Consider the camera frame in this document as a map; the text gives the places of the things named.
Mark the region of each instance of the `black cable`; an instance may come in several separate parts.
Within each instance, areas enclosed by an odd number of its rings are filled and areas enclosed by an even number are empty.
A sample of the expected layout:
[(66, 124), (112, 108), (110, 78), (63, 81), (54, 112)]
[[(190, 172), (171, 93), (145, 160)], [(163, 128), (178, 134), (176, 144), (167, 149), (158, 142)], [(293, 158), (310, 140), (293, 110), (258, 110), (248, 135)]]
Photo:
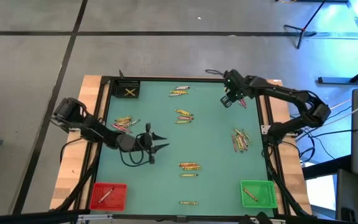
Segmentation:
[(142, 152), (142, 156), (141, 156), (140, 160), (139, 160), (138, 162), (135, 162), (135, 160), (132, 158), (131, 152), (128, 152), (128, 154), (129, 154), (129, 159), (130, 159), (131, 162), (132, 162), (133, 164), (135, 164), (135, 165), (130, 165), (130, 164), (128, 164), (128, 163), (126, 163), (126, 162), (124, 161), (124, 157), (122, 156), (123, 150), (122, 150), (122, 148), (121, 148), (121, 147), (119, 146), (119, 144), (118, 144), (118, 149), (119, 149), (121, 161), (122, 161), (122, 163), (123, 163), (124, 165), (129, 166), (129, 167), (138, 167), (138, 166), (141, 166), (141, 165), (144, 165), (144, 164), (150, 162), (150, 161), (142, 162), (143, 159), (144, 159), (144, 151), (147, 152), (147, 154), (148, 154), (149, 156), (151, 156), (151, 153), (150, 153), (148, 150), (146, 150), (146, 148), (143, 147), (143, 146), (141, 145), (141, 143), (139, 142), (138, 137), (141, 136), (141, 135), (142, 135), (142, 134), (138, 134), (138, 135), (135, 137), (135, 142), (136, 142), (136, 143), (140, 146), (140, 148), (142, 149), (142, 150), (140, 150), (140, 151)]
[(336, 160), (332, 155), (330, 155), (330, 153), (328, 153), (328, 151), (327, 151), (326, 148), (324, 147), (323, 143), (321, 142), (320, 138), (317, 138), (316, 136), (312, 136), (312, 138), (317, 139), (317, 140), (320, 142), (320, 144), (321, 144), (321, 146), (323, 147), (323, 149), (324, 149), (324, 151), (326, 152), (326, 154), (329, 155), (333, 160), (335, 160), (335, 161), (338, 163), (338, 165), (343, 169), (342, 164), (341, 164), (338, 160)]
[(349, 130), (342, 130), (342, 131), (333, 131), (333, 132), (329, 132), (329, 133), (318, 134), (318, 135), (316, 135), (316, 136), (312, 136), (312, 138), (324, 136), (324, 135), (327, 135), (327, 134), (336, 134), (336, 133), (343, 133), (343, 132), (348, 132), (348, 131), (358, 131), (358, 129), (349, 129)]
[[(262, 150), (262, 152), (260, 154), (262, 155), (262, 157), (265, 157), (265, 151), (264, 150)], [(270, 151), (268, 152), (268, 156), (270, 157), (270, 156), (272, 156), (272, 154), (273, 154), (273, 149), (270, 147)]]
[(290, 145), (293, 146), (296, 150), (298, 150), (298, 154), (299, 154), (299, 155), (301, 154), (301, 151), (299, 150), (298, 146), (296, 146), (296, 145), (294, 145), (294, 144), (292, 144), (292, 143), (290, 143), (290, 142), (286, 142), (286, 141), (282, 141), (282, 142), (284, 142), (285, 144), (290, 144)]
[(209, 74), (212, 74), (212, 75), (221, 75), (221, 76), (223, 76), (223, 73), (221, 73), (218, 70), (214, 70), (214, 69), (206, 69), (205, 72), (209, 73)]
[[(268, 150), (268, 146), (264, 146), (263, 151), (267, 151), (267, 150)], [(274, 169), (270, 157), (265, 157), (265, 162), (266, 162), (267, 172), (270, 174), (273, 181), (277, 184), (278, 188), (281, 190), (281, 193), (283, 194), (284, 198), (288, 200), (288, 203), (290, 204), (296, 215), (310, 216), (302, 209), (301, 205), (298, 202), (296, 202), (291, 192), (287, 189), (285, 184), (282, 182), (281, 178), (278, 176), (276, 170)]]
[(60, 150), (60, 163), (62, 163), (62, 159), (63, 159), (63, 151), (65, 150), (66, 146), (73, 143), (73, 142), (76, 142), (76, 141), (79, 141), (81, 140), (82, 138), (78, 138), (78, 139), (75, 139), (75, 140), (72, 140), (72, 141), (69, 141), (67, 142), (66, 144), (63, 145), (62, 149)]
[(77, 185), (74, 187), (74, 189), (71, 191), (69, 196), (63, 201), (63, 203), (53, 210), (68, 210), (70, 208), (70, 205), (74, 202), (74, 200), (77, 198), (77, 195), (81, 192), (84, 185), (87, 183), (89, 177), (95, 172), (96, 165), (99, 162), (99, 155), (100, 151), (96, 151), (95, 156), (93, 157), (92, 163), (89, 165), (88, 169), (84, 173), (84, 175), (79, 179)]
[(118, 145), (118, 151), (119, 151), (119, 156), (121, 157), (122, 163), (125, 164), (126, 166), (129, 166), (129, 167), (138, 167), (138, 166), (141, 166), (141, 165), (144, 165), (144, 164), (150, 162), (150, 161), (146, 161), (146, 162), (143, 162), (143, 163), (141, 163), (141, 164), (130, 165), (130, 164), (128, 164), (128, 163), (126, 163), (126, 162), (124, 161), (124, 158), (123, 158), (123, 156), (122, 156), (122, 149), (121, 149), (121, 147), (120, 147), (119, 145)]
[(332, 116), (328, 117), (328, 118), (327, 118), (327, 121), (328, 121), (329, 119), (331, 119), (331, 118), (333, 118), (333, 117), (339, 115), (340, 113), (347, 111), (347, 110), (350, 109), (350, 108), (352, 108), (352, 106), (349, 106), (348, 108), (341, 110), (340, 112), (336, 113), (335, 115), (332, 115)]
[(132, 158), (132, 154), (131, 154), (131, 152), (128, 152), (128, 154), (129, 154), (129, 159), (130, 159), (130, 160), (131, 160), (131, 162), (133, 162), (134, 164), (140, 164), (140, 163), (143, 161), (143, 158), (144, 158), (144, 152), (143, 152), (143, 150), (140, 150), (140, 151), (141, 151), (142, 155), (141, 155), (141, 157), (140, 157), (140, 159), (139, 159), (139, 161), (138, 161), (138, 162), (135, 162), (134, 158)]
[(303, 160), (302, 163), (309, 162), (309, 161), (313, 158), (314, 154), (316, 153), (316, 144), (315, 144), (313, 138), (309, 138), (309, 139), (310, 139), (311, 144), (312, 144), (313, 146), (310, 147), (310, 148), (308, 148), (307, 150), (301, 152), (299, 158), (301, 158), (301, 157), (302, 157), (305, 153), (307, 153), (308, 151), (311, 151), (311, 154), (310, 154), (309, 158)]

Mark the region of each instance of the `white cable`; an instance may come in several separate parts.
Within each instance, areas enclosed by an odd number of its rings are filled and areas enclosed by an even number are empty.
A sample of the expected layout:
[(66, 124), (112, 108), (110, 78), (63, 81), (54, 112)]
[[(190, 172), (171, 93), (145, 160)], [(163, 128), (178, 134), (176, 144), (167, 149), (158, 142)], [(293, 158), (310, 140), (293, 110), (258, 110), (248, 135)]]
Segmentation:
[(335, 122), (337, 122), (337, 121), (340, 121), (340, 120), (344, 119), (345, 117), (350, 116), (350, 115), (352, 115), (353, 113), (355, 113), (355, 112), (357, 112), (357, 111), (358, 111), (358, 108), (356, 108), (356, 109), (355, 109), (354, 111), (352, 111), (351, 113), (349, 113), (349, 114), (343, 116), (342, 118), (338, 118), (338, 119), (336, 119), (335, 121), (332, 121), (332, 122), (330, 122), (330, 123), (324, 124), (322, 127), (327, 126), (327, 125), (330, 125), (330, 124), (333, 124), (333, 123), (335, 123)]
[(348, 99), (348, 100), (346, 100), (346, 101), (343, 101), (342, 103), (338, 103), (337, 105), (335, 105), (335, 106), (333, 106), (332, 108), (330, 108), (330, 110), (333, 110), (333, 109), (337, 108), (338, 106), (341, 106), (342, 104), (347, 103), (347, 102), (349, 102), (349, 101), (351, 101), (351, 100), (352, 100), (352, 98), (350, 98), (350, 99)]

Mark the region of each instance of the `pile of crayons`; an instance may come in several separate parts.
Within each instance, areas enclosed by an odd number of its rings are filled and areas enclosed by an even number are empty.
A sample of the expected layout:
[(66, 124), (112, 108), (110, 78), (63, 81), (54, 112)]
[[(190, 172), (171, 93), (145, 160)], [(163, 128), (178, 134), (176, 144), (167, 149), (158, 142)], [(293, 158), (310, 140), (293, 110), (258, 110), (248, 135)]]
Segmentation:
[[(181, 162), (179, 167), (183, 170), (201, 170), (201, 166), (196, 162)], [(198, 174), (180, 174), (180, 177), (197, 177)]]
[(189, 94), (188, 90), (190, 86), (177, 86), (169, 94), (169, 96), (181, 96), (184, 94)]
[(126, 116), (125, 118), (118, 118), (114, 120), (114, 124), (111, 126), (127, 133), (132, 133), (132, 131), (128, 128), (129, 126), (132, 126), (140, 121), (140, 119), (132, 120), (132, 116)]
[(194, 120), (193, 114), (190, 112), (184, 110), (175, 110), (175, 112), (180, 114), (175, 124), (187, 124)]
[(236, 135), (231, 135), (234, 151), (237, 152), (237, 148), (241, 153), (243, 153), (244, 150), (248, 151), (249, 144), (252, 144), (251, 138), (244, 130), (240, 131), (234, 128), (233, 131), (236, 133)]

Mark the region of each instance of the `yellow crayon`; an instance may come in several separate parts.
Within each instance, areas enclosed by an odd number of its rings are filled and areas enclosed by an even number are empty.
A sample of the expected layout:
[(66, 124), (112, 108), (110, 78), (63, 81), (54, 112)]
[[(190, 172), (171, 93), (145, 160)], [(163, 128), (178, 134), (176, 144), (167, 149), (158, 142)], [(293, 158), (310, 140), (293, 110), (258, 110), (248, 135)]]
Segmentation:
[(190, 115), (181, 114), (181, 116), (184, 116), (184, 117), (187, 117), (187, 118), (193, 118), (193, 119), (194, 119), (194, 117), (193, 117), (193, 116), (190, 116)]
[(198, 163), (196, 163), (196, 162), (180, 162), (179, 166), (180, 167), (183, 167), (183, 166), (198, 166)]
[(201, 168), (201, 166), (183, 166), (182, 169), (196, 169), (196, 168)]
[(180, 177), (196, 177), (198, 174), (180, 174)]
[(187, 116), (191, 116), (192, 114), (183, 110), (175, 110), (176, 112), (183, 114), (183, 115), (187, 115)]
[(239, 150), (240, 150), (240, 152), (241, 152), (241, 151), (242, 151), (242, 148), (241, 148), (241, 145), (240, 145), (239, 139), (238, 139), (238, 137), (237, 137), (237, 136), (235, 136), (234, 138), (236, 139), (237, 146), (238, 146), (238, 148), (239, 148)]
[(245, 137), (245, 136), (244, 136), (239, 130), (237, 130), (236, 128), (233, 128), (233, 131), (235, 131), (237, 134), (239, 134), (239, 135)]
[(173, 90), (173, 91), (171, 91), (171, 93), (188, 94), (189, 92), (187, 92), (187, 91), (175, 91), (175, 90)]
[(175, 124), (185, 124), (190, 123), (191, 121), (175, 121)]
[(242, 141), (241, 141), (241, 136), (236, 136), (237, 142), (240, 145), (240, 149), (245, 149), (245, 145), (243, 145)]
[(188, 115), (191, 115), (190, 112), (187, 112), (187, 111), (185, 111), (185, 110), (179, 110), (179, 111), (182, 111), (182, 112), (184, 112), (184, 113), (186, 113), (186, 114), (188, 114)]
[(181, 205), (198, 205), (198, 202), (179, 202)]
[(244, 130), (242, 130), (242, 133), (243, 133), (243, 136), (247, 138), (249, 144), (252, 144), (251, 138), (248, 136), (248, 134)]
[(253, 194), (251, 194), (249, 190), (247, 190), (245, 187), (243, 187), (242, 189), (245, 193), (247, 193), (247, 195), (249, 195), (252, 199), (254, 199), (254, 201), (258, 202), (258, 199)]
[(197, 167), (197, 168), (184, 167), (183, 170), (201, 170), (201, 167)]
[(118, 118), (116, 121), (126, 121), (132, 119), (132, 116), (126, 116), (125, 118)]

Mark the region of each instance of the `tripod stand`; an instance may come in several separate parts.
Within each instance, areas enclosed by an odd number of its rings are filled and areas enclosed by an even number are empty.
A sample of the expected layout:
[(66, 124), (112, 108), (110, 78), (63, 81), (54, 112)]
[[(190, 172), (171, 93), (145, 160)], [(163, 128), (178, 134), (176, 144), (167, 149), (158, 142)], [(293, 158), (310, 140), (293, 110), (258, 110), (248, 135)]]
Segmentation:
[[(305, 34), (306, 32), (306, 28), (308, 27), (308, 25), (310, 24), (310, 22), (313, 20), (313, 18), (317, 15), (317, 12), (321, 9), (321, 7), (323, 6), (323, 4), (326, 2), (326, 0), (324, 0), (320, 6), (317, 8), (316, 12), (314, 12), (314, 14), (311, 16), (311, 18), (309, 19), (308, 23), (305, 25), (304, 28), (299, 28), (299, 27), (295, 27), (295, 26), (290, 26), (290, 25), (284, 25), (284, 27), (289, 27), (289, 28), (292, 28), (292, 29), (296, 29), (296, 30), (300, 30), (300, 35), (299, 35), (299, 41), (298, 41), (298, 45), (296, 46), (297, 49), (300, 49), (301, 48), (301, 44), (302, 44), (302, 38), (303, 38), (303, 35)], [(311, 32), (311, 34), (309, 35), (309, 37), (311, 36), (314, 36), (316, 35), (317, 32), (313, 31)]]

